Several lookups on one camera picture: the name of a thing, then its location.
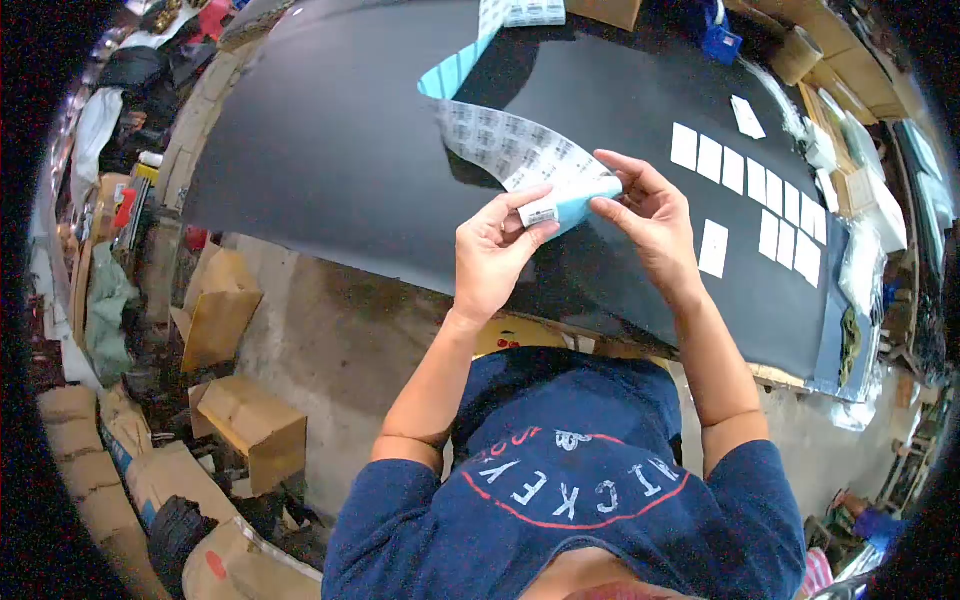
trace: black table surface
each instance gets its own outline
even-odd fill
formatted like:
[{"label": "black table surface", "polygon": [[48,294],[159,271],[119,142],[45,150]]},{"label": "black table surface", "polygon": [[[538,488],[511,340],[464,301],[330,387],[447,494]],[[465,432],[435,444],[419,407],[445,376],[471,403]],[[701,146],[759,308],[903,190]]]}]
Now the black table surface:
[{"label": "black table surface", "polygon": [[[454,231],[502,188],[444,148],[417,80],[476,39],[477,6],[299,2],[227,98],[186,222],[452,294]],[[738,132],[733,94],[751,102],[767,137]],[[689,198],[698,255],[706,219],[730,230],[723,278],[703,278],[745,358],[814,374],[827,286],[759,253],[760,204],[669,159],[679,122],[818,198],[780,109],[741,65],[709,61],[664,30],[630,34],[571,15],[565,27],[501,31],[456,100],[650,161]],[[508,308],[676,344],[630,242],[596,217],[532,263]],[[825,260],[821,281],[829,272]]]}]

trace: cardboard box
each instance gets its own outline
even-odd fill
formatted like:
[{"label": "cardboard box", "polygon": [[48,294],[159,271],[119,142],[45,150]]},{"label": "cardboard box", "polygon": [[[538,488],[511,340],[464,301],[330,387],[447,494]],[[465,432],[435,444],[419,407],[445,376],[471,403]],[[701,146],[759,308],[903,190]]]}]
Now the cardboard box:
[{"label": "cardboard box", "polygon": [[[212,381],[196,398],[196,412],[247,460],[253,495],[306,465],[306,415],[243,375]],[[193,422],[200,426],[195,436],[208,431]]]},{"label": "cardboard box", "polygon": [[207,241],[183,308],[170,307],[183,339],[181,369],[191,372],[232,359],[262,298],[243,256]]},{"label": "cardboard box", "polygon": [[97,418],[97,395],[81,385],[50,390],[36,399],[36,405],[48,424]]},{"label": "cardboard box", "polygon": [[120,383],[100,394],[100,433],[124,476],[133,459],[154,450],[143,410],[127,397]]},{"label": "cardboard box", "polygon": [[173,495],[197,502],[203,516],[221,523],[239,515],[183,442],[156,448],[134,459],[127,470],[127,486],[148,528],[156,512]]},{"label": "cardboard box", "polygon": [[260,538],[240,517],[221,524],[183,568],[186,600],[319,598],[323,574]]},{"label": "cardboard box", "polygon": [[567,12],[631,32],[636,26],[636,16],[643,0],[565,0],[564,4]]},{"label": "cardboard box", "polygon": [[97,435],[96,395],[72,386],[38,399],[60,476],[94,543],[134,598],[170,600],[150,565],[147,538]]},{"label": "cardboard box", "polygon": [[[804,81],[825,88],[864,125],[904,118],[906,108],[883,66],[822,0],[745,0],[746,4],[800,25],[823,50],[824,59]],[[864,107],[855,109],[856,105]]]},{"label": "cardboard box", "polygon": [[147,537],[123,487],[95,491],[80,503],[80,515],[94,542],[134,598],[169,600],[150,565]]},{"label": "cardboard box", "polygon": [[63,483],[66,484],[70,497],[78,501],[83,501],[93,493],[108,488],[123,491],[120,474],[117,473],[117,468],[108,452],[85,454],[61,464],[60,476],[63,477]]}]

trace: left hand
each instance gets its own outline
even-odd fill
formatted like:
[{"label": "left hand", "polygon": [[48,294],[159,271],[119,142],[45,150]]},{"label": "left hand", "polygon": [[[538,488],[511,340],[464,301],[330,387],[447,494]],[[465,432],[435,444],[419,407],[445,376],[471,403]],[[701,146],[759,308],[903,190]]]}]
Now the left hand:
[{"label": "left hand", "polygon": [[479,331],[514,292],[520,271],[560,224],[543,221],[524,230],[516,210],[553,186],[500,194],[457,228],[457,284],[451,315]]}]

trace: concrete floor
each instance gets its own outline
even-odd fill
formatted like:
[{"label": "concrete floor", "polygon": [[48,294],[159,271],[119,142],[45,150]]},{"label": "concrete floor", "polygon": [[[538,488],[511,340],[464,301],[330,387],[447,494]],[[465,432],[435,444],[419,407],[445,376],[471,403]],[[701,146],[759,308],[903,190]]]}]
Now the concrete floor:
[{"label": "concrete floor", "polygon": [[[449,307],[446,297],[287,251],[242,235],[264,298],[240,349],[238,371],[308,415],[306,498],[336,515],[366,462],[380,423]],[[684,464],[701,474],[700,424],[683,367],[671,365],[684,413]],[[802,515],[820,515],[838,489],[873,497],[893,464],[888,377],[862,433],[834,427],[796,394],[760,388]]]}]

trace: navy blue t-shirt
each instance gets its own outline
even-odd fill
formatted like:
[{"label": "navy blue t-shirt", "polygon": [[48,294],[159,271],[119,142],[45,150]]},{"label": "navy blue t-shirt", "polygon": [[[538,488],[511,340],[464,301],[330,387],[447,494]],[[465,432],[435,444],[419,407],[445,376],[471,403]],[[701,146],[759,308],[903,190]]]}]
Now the navy blue t-shirt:
[{"label": "navy blue t-shirt", "polygon": [[770,442],[707,481],[674,463],[680,404],[651,363],[556,348],[474,361],[442,485],[370,463],[328,548],[324,598],[516,598],[559,553],[597,546],[640,581],[704,598],[792,598],[800,513]]}]

